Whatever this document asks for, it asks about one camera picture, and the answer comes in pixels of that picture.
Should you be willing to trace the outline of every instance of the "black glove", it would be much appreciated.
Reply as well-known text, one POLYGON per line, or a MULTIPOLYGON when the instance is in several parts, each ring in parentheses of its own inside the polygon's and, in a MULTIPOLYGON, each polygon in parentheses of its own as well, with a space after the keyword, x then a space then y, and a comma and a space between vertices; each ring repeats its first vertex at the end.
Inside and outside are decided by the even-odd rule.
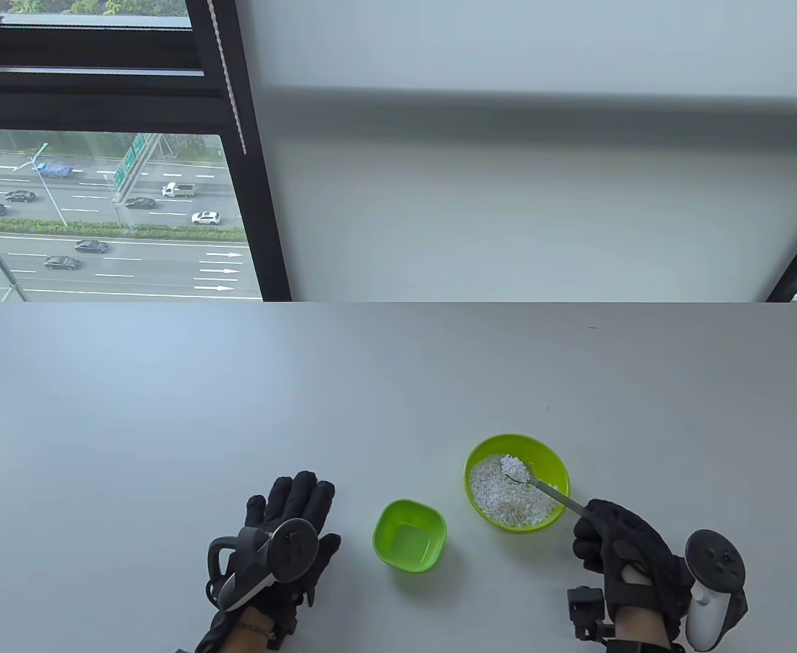
MULTIPOLYGON (((277 479, 269 492, 268 503, 262 495, 250 497, 247 501, 244 526, 255 526, 262 532, 262 535, 258 535, 258 539, 255 540, 254 547, 261 547, 268 538, 267 533, 273 532, 287 519, 293 517, 308 520, 318 533, 323 531, 334 495, 335 486, 327 481, 318 482, 317 476, 312 472, 299 472, 295 479, 290 479, 289 476, 277 479)), ((305 596, 308 597, 308 606, 314 604, 315 585, 340 545, 339 535, 333 533, 324 535, 320 538, 317 558, 302 578, 287 584, 276 582, 250 599, 248 606, 255 607, 275 621, 275 638, 269 641, 269 649, 279 648, 284 637, 296 631, 296 607, 302 604, 305 596)), ((233 557, 234 554, 231 554, 228 558, 224 579, 234 572, 233 557)), ((196 653, 211 653, 218 650, 243 612, 243 607, 232 612, 218 610, 211 622, 211 629, 196 647, 196 653)))
POLYGON ((600 499, 589 501, 586 510, 592 519, 581 517, 573 527, 573 553, 583 567, 604 575, 610 619, 616 619, 621 606, 646 607, 663 616, 668 639, 675 640, 691 601, 685 561, 630 510, 600 499), (651 580, 651 590, 622 581, 622 569, 629 564, 651 580))

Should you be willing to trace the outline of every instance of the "white truck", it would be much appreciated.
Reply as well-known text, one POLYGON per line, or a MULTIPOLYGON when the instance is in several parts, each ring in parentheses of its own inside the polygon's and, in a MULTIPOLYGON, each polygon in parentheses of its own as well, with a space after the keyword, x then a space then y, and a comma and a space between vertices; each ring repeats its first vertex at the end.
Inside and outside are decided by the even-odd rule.
POLYGON ((196 184, 178 184, 172 181, 163 187, 165 198, 191 198, 196 195, 196 184))

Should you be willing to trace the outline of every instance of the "green bowl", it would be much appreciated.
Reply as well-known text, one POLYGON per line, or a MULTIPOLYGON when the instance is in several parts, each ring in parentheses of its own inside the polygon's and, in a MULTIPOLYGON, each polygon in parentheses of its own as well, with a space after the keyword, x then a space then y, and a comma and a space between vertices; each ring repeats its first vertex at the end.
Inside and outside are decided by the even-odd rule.
POLYGON ((567 469, 564 468, 564 463, 560 457, 555 454, 553 449, 547 447, 543 442, 538 442, 535 438, 529 438, 527 435, 516 435, 516 433, 505 433, 504 435, 495 435, 485 441, 480 442, 479 445, 468 456, 468 460, 464 464, 464 493, 468 495, 468 501, 477 510, 477 513, 494 526, 498 526, 504 531, 511 531, 512 533, 533 533, 547 528, 561 517, 564 512, 563 504, 556 504, 553 512, 547 519, 534 526, 529 526, 525 529, 517 529, 514 526, 505 526, 499 524, 494 519, 483 513, 477 506, 471 494, 471 470, 474 466, 482 461, 485 457, 493 454, 499 455, 513 455, 524 461, 529 469, 535 473, 541 481, 552 485, 558 489, 562 494, 571 496, 571 481, 567 476, 567 469))
POLYGON ((447 539, 444 517, 410 499, 389 504, 374 528, 374 551, 386 564, 418 574, 438 562, 447 539))

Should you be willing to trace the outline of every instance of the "spoon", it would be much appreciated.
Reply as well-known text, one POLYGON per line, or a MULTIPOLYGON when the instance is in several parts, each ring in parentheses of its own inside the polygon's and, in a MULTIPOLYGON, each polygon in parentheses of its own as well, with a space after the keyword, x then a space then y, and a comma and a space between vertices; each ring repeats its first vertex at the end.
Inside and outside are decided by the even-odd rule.
POLYGON ((555 500, 559 501, 559 503, 563 504, 563 506, 568 507, 569 509, 575 511, 575 513, 579 514, 581 517, 586 517, 588 520, 595 520, 595 517, 586 510, 583 506, 578 504, 575 500, 570 497, 566 497, 566 495, 562 494, 559 490, 554 488, 552 485, 547 485, 547 483, 541 481, 535 473, 532 472, 531 467, 526 464, 526 461, 520 460, 520 462, 525 466, 526 472, 528 473, 528 481, 520 481, 519 479, 513 478, 510 476, 509 473, 504 471, 504 467, 501 467, 501 472, 504 473, 507 478, 509 478, 514 483, 522 483, 523 485, 530 484, 538 488, 541 492, 544 492, 545 495, 549 495, 549 497, 554 498, 555 500))

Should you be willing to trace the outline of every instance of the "pole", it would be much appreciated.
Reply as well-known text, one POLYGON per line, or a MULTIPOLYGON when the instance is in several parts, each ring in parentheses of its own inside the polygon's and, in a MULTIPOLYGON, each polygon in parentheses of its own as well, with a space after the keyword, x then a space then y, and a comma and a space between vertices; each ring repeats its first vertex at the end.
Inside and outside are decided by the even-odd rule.
MULTIPOLYGON (((35 168, 35 159, 33 159, 33 167, 35 168)), ((51 200, 51 204, 54 205, 54 209, 57 210, 57 217, 60 218, 60 221, 63 222, 64 227, 68 227, 69 225, 66 224, 66 218, 63 218, 63 212, 60 210, 60 207, 57 206, 57 202, 54 201, 54 196, 51 194, 50 188, 48 188, 48 184, 45 183, 45 177, 41 176, 41 172, 37 169, 35 173, 39 176, 41 180, 41 185, 45 187, 45 192, 48 194, 48 199, 51 200)))
POLYGON ((37 174, 37 176, 39 177, 39 180, 41 181, 41 185, 45 187, 45 193, 47 194, 48 199, 51 200, 51 204, 53 204, 54 205, 54 209, 57 210, 57 217, 59 217, 60 221, 63 222, 63 226, 64 227, 68 227, 69 225, 66 224, 66 218, 63 218, 63 211, 60 210, 60 207, 57 206, 57 202, 54 201, 54 196, 51 194, 51 189, 48 188, 48 184, 45 183, 45 177, 41 176, 41 172, 39 171, 38 166, 35 164, 35 159, 37 158, 37 156, 39 156, 41 154, 41 151, 44 150, 46 147, 48 147, 48 144, 47 143, 42 143, 41 147, 39 148, 39 152, 35 153, 33 155, 33 158, 29 159, 29 162, 31 162, 31 164, 33 166, 33 170, 35 170, 35 174, 37 174))

